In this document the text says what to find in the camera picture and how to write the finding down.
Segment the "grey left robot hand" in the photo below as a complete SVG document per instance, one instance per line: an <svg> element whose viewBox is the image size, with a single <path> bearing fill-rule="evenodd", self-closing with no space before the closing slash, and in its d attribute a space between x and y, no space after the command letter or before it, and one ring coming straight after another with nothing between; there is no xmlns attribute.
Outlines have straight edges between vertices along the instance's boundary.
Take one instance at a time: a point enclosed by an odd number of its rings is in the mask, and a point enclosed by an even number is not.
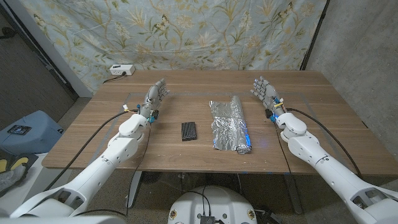
<svg viewBox="0 0 398 224"><path fill-rule="evenodd" d="M139 114L150 121L151 114L160 108L162 100L170 93L164 78L153 84L144 97L144 102L139 108Z"/></svg>

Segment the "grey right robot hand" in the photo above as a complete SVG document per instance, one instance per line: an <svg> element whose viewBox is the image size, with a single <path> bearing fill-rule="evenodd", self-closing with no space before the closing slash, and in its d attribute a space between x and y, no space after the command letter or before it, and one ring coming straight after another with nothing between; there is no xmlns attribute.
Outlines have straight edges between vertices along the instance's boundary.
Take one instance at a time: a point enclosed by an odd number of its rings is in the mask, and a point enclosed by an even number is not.
<svg viewBox="0 0 398 224"><path fill-rule="evenodd" d="M286 112L282 98L265 78L260 77L259 79L255 79L253 87L254 89L251 90L251 93L260 99L265 107L265 113L268 119L274 121Z"/></svg>

